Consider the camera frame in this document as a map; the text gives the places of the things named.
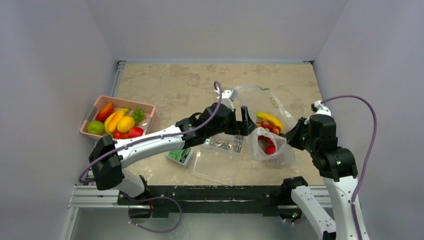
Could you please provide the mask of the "clear plastic screw organizer box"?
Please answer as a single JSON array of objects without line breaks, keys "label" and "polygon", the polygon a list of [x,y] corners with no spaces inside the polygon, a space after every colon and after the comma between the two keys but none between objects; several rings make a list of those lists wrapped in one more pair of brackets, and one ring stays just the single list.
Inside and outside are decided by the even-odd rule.
[{"label": "clear plastic screw organizer box", "polygon": [[245,137],[218,134],[209,137],[196,150],[191,174],[220,185],[235,183]]}]

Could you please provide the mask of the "red fake fruits in bag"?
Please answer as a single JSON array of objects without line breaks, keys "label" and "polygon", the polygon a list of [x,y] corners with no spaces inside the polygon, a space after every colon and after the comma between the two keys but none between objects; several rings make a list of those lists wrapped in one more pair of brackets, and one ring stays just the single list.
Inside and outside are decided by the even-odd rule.
[{"label": "red fake fruits in bag", "polygon": [[[266,132],[273,133],[274,135],[277,135],[277,136],[279,136],[280,133],[281,133],[281,128],[278,125],[273,125],[272,123],[270,123],[266,120],[262,121],[262,122],[259,122],[259,121],[256,122],[256,127],[257,128],[262,127],[262,128],[265,129]],[[268,144],[268,145],[271,145],[271,146],[274,145],[272,140],[269,137],[266,137],[266,136],[259,136],[258,141],[260,143],[263,143],[263,144]]]}]

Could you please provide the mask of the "orange yellow fake mango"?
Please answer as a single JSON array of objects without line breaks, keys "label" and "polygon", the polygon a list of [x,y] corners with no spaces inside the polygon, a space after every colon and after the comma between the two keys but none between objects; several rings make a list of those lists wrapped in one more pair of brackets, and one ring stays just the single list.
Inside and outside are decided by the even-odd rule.
[{"label": "orange yellow fake mango", "polygon": [[126,114],[127,113],[123,110],[119,110],[113,114],[112,118],[109,120],[107,126],[105,127],[108,134],[112,134],[117,129],[119,121],[125,117]]}]

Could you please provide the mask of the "pink plastic basket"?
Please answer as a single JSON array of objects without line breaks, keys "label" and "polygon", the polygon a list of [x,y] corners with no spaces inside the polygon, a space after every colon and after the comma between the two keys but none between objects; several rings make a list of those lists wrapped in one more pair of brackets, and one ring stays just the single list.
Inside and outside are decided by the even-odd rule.
[{"label": "pink plastic basket", "polygon": [[144,136],[152,129],[156,107],[152,104],[102,95],[80,127],[80,133],[99,140],[131,139]]}]

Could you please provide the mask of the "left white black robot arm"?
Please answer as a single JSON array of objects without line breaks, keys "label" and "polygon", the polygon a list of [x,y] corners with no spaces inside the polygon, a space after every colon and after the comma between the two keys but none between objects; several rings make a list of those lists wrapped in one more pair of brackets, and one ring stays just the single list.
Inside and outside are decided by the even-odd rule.
[{"label": "left white black robot arm", "polygon": [[218,134],[248,136],[256,123],[246,106],[241,107],[241,117],[238,121],[234,109],[214,103],[161,131],[118,140],[105,135],[88,157],[93,182],[99,191],[119,190],[142,205],[149,199],[147,183],[141,176],[126,171],[127,167],[161,153],[202,145]]}]

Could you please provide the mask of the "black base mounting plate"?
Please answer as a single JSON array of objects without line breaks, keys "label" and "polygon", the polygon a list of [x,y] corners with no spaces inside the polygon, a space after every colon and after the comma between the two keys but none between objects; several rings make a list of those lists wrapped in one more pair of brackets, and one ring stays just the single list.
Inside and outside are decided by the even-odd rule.
[{"label": "black base mounting plate", "polygon": [[152,185],[141,196],[119,192],[119,206],[135,218],[167,218],[169,214],[259,214],[298,220],[301,208],[280,185]]}]

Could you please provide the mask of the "green circuit board case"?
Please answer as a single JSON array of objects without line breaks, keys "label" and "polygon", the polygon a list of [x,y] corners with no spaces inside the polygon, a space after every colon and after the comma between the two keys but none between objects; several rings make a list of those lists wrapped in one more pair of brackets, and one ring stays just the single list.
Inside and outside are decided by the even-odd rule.
[{"label": "green circuit board case", "polygon": [[165,158],[183,168],[188,168],[195,151],[191,148],[174,150],[167,153]]}]

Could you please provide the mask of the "translucent printed plastic bag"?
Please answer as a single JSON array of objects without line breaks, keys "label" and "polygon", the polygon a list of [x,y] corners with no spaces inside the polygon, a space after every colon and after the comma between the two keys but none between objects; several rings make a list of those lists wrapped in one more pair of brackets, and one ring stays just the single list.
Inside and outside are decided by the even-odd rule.
[{"label": "translucent printed plastic bag", "polygon": [[[238,103],[248,108],[248,113],[253,122],[262,122],[266,119],[257,118],[256,113],[267,113],[275,116],[283,125],[279,135],[257,127],[246,137],[247,151],[251,158],[257,162],[264,162],[271,168],[282,169],[296,162],[294,150],[284,137],[284,134],[296,125],[296,119],[285,108],[280,99],[268,88],[254,84],[243,84],[234,88],[237,91]],[[259,136],[268,137],[276,147],[276,152],[265,154],[267,143],[260,143]]]}]

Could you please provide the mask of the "yellow fake fruit in bag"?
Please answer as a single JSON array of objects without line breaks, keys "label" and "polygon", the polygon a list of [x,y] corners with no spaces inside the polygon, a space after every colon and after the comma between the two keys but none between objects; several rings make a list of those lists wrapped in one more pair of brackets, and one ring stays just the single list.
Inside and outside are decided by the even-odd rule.
[{"label": "yellow fake fruit in bag", "polygon": [[259,119],[265,119],[268,122],[272,123],[274,126],[278,126],[280,131],[282,131],[284,129],[280,120],[277,117],[275,117],[271,114],[268,114],[268,113],[265,113],[265,112],[257,112],[256,117],[259,118]]}]

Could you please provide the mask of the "yellow fake lemon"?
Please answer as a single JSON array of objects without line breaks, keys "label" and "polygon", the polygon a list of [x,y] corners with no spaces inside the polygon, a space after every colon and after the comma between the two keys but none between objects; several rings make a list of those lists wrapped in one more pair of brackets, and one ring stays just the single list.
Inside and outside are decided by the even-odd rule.
[{"label": "yellow fake lemon", "polygon": [[116,129],[120,133],[128,133],[135,125],[136,122],[132,116],[124,116],[119,120]]}]

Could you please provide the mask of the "red fake strawberries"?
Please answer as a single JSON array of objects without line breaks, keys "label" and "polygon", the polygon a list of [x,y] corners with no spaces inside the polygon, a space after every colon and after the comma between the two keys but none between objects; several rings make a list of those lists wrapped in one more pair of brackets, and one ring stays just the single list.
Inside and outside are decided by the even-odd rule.
[{"label": "red fake strawberries", "polygon": [[129,138],[129,133],[128,132],[119,132],[118,130],[115,130],[113,132],[113,138],[116,140],[125,140]]}]

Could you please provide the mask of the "red fake round fruit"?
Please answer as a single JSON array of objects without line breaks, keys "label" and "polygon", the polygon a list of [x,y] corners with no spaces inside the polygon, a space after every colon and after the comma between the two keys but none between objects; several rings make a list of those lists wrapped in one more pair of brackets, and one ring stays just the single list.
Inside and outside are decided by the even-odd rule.
[{"label": "red fake round fruit", "polygon": [[265,148],[264,152],[266,155],[273,155],[276,153],[276,146],[275,145],[269,145]]}]

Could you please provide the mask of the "green fake grapes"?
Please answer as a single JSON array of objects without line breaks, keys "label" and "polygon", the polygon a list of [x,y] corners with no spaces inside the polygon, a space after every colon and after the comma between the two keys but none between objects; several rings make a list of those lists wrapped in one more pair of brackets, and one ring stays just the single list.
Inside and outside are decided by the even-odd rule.
[{"label": "green fake grapes", "polygon": [[139,125],[145,118],[145,112],[141,108],[136,108],[131,116],[134,118],[135,125]]}]

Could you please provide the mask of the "red orange fake mango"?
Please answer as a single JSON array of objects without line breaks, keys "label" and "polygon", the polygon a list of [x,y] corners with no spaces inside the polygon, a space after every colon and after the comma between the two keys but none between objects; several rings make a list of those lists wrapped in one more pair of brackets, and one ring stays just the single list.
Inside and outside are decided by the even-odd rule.
[{"label": "red orange fake mango", "polygon": [[114,109],[115,109],[115,105],[112,102],[107,103],[97,113],[96,120],[104,123],[106,119],[114,112]]}]

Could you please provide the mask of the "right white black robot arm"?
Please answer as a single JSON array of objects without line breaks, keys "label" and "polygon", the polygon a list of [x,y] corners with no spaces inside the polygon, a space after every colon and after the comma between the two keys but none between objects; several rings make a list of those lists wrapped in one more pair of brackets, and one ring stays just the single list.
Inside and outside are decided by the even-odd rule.
[{"label": "right white black robot arm", "polygon": [[333,217],[313,195],[301,176],[287,178],[280,196],[288,204],[295,203],[312,225],[320,240],[368,240],[358,197],[358,169],[353,153],[338,146],[336,122],[329,115],[313,114],[300,118],[286,133],[288,144],[307,151],[328,191]]}]

